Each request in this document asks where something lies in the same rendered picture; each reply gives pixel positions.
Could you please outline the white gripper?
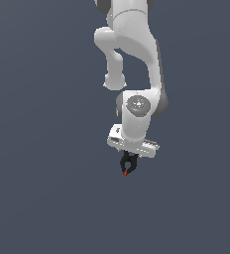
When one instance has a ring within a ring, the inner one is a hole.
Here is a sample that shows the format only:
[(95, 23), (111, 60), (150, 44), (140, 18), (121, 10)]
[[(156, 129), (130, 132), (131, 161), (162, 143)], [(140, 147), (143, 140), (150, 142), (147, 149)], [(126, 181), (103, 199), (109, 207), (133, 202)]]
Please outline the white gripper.
[[(122, 173), (127, 171), (128, 174), (133, 172), (137, 168), (137, 159), (138, 156), (154, 158), (156, 156), (156, 152), (160, 149), (160, 145), (157, 142), (144, 139), (140, 142), (131, 142), (124, 138), (122, 135), (122, 125), (114, 124), (110, 129), (107, 144), (110, 147), (116, 148), (118, 151), (124, 150), (124, 155), (120, 160), (120, 166), (122, 169)], [(129, 156), (128, 152), (135, 153), (134, 156)], [(125, 164), (129, 162), (131, 166), (128, 170), (126, 170)]]

